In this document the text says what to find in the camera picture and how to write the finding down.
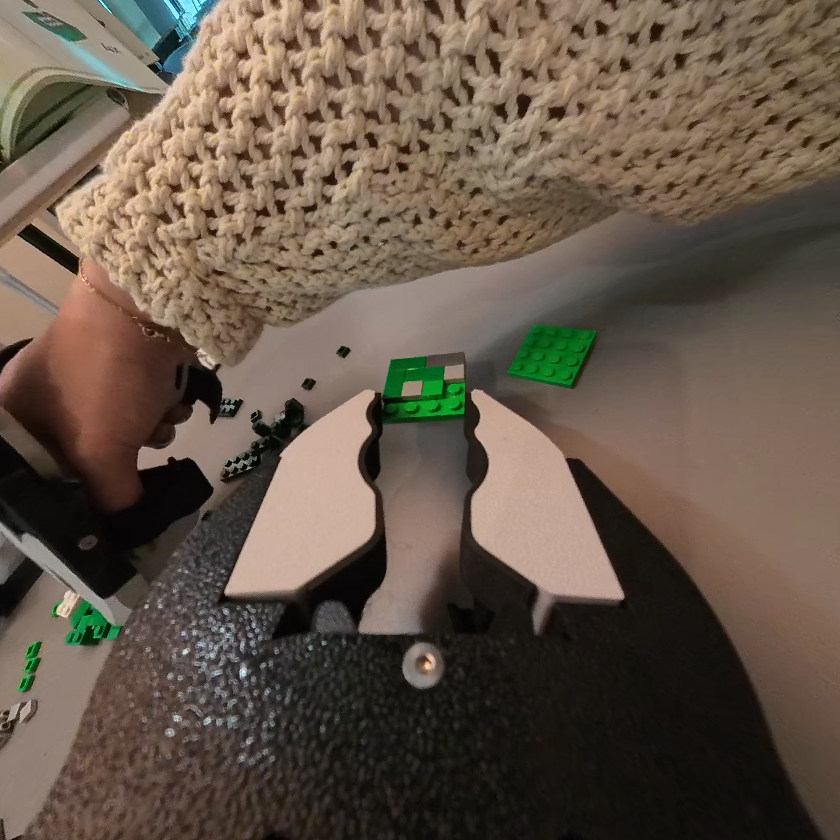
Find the grey lego piece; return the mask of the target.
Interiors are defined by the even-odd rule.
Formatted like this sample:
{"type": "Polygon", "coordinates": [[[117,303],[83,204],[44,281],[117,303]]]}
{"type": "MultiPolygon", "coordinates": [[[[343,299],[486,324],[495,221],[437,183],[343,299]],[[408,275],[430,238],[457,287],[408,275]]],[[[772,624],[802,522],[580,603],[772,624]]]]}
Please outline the grey lego piece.
{"type": "Polygon", "coordinates": [[[35,699],[19,702],[1,710],[1,750],[3,751],[11,741],[16,729],[31,719],[38,710],[35,699]]]}

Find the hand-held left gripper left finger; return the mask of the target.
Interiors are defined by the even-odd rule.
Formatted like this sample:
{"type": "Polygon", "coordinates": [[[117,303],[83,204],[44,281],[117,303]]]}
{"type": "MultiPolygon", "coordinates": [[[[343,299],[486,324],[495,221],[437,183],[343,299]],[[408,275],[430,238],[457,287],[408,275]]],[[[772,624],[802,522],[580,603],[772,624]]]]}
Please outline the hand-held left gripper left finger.
{"type": "Polygon", "coordinates": [[[224,588],[231,602],[278,602],[285,631],[302,632],[324,603],[357,627],[386,572],[379,475],[382,398],[351,397],[280,457],[224,588]]]}

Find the pile of dark green lego pieces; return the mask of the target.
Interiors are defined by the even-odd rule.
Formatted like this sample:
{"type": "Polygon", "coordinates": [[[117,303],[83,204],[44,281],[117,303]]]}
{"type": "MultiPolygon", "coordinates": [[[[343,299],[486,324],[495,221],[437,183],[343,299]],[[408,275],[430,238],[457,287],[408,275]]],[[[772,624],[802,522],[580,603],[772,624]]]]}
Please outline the pile of dark green lego pieces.
{"type": "MultiPolygon", "coordinates": [[[[333,357],[336,360],[346,360],[351,352],[351,347],[342,344],[330,354],[329,360],[332,362],[333,357]]],[[[311,395],[318,385],[318,377],[305,376],[302,378],[299,390],[303,392],[303,396],[311,395]]],[[[225,397],[222,400],[219,417],[235,419],[242,413],[244,402],[244,399],[239,397],[225,397]]],[[[219,472],[220,480],[228,483],[252,473],[267,459],[274,455],[279,456],[313,422],[314,418],[307,404],[302,402],[297,395],[287,399],[281,410],[271,415],[254,407],[248,415],[248,427],[253,439],[248,442],[247,449],[225,460],[219,472]]]]}

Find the white furniture panel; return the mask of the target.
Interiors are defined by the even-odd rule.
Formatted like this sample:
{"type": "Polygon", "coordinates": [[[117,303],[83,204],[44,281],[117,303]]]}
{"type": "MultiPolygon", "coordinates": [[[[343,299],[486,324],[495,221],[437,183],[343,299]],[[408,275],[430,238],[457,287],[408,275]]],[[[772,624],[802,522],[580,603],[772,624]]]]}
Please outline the white furniture panel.
{"type": "Polygon", "coordinates": [[[128,107],[97,97],[2,171],[2,342],[43,331],[66,299],[79,249],[57,223],[57,204],[85,181],[121,132],[128,107]]]}

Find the green square lego plate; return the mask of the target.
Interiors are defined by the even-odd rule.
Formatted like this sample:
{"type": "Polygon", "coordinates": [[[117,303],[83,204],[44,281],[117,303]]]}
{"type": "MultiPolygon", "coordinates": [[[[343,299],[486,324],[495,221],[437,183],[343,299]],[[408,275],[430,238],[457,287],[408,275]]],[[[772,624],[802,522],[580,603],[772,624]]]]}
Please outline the green square lego plate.
{"type": "Polygon", "coordinates": [[[507,374],[519,380],[573,389],[592,352],[597,332],[534,324],[507,374]]]}

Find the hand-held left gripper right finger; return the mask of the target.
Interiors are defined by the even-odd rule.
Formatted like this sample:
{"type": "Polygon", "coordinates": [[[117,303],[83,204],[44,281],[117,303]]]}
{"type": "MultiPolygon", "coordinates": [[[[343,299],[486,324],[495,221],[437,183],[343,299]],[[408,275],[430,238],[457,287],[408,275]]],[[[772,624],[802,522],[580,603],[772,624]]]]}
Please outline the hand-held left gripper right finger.
{"type": "Polygon", "coordinates": [[[541,635],[555,606],[625,600],[562,450],[488,393],[465,410],[461,573],[478,603],[541,635]]]}

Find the person's right hand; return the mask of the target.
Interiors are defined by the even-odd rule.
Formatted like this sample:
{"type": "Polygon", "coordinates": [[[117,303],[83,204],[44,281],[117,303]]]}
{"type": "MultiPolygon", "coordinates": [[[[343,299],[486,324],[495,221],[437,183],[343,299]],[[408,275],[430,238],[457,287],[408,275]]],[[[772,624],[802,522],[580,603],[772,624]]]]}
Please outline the person's right hand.
{"type": "Polygon", "coordinates": [[[2,407],[73,476],[100,509],[131,508],[143,495],[138,459],[162,448],[192,414],[175,378],[195,358],[91,259],[80,262],[47,330],[2,373],[2,407]]]}

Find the green and grey lego assembly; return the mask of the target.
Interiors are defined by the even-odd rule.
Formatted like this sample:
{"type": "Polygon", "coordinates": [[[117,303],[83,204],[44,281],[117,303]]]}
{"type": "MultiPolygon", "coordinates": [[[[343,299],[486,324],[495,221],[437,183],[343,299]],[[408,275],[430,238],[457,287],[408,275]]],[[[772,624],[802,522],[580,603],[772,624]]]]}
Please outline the green and grey lego assembly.
{"type": "Polygon", "coordinates": [[[466,394],[463,352],[393,359],[381,395],[383,424],[460,419],[466,411],[466,394]]]}

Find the pile of bright green lego pieces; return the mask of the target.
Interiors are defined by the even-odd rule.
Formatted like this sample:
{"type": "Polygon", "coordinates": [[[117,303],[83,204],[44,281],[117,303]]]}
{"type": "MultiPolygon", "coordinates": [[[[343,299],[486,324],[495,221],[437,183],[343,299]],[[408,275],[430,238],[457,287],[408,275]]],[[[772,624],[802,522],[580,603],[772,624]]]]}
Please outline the pile of bright green lego pieces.
{"type": "MultiPolygon", "coordinates": [[[[122,626],[111,623],[93,604],[84,598],[82,599],[78,608],[69,619],[53,617],[51,615],[54,606],[58,602],[51,609],[50,616],[52,618],[66,620],[69,624],[70,630],[65,636],[65,645],[70,647],[89,647],[97,646],[102,642],[116,640],[122,633],[122,626]]],[[[26,647],[24,665],[21,670],[20,680],[17,683],[18,693],[25,693],[32,689],[41,662],[42,647],[43,642],[41,640],[36,640],[26,647]]]]}

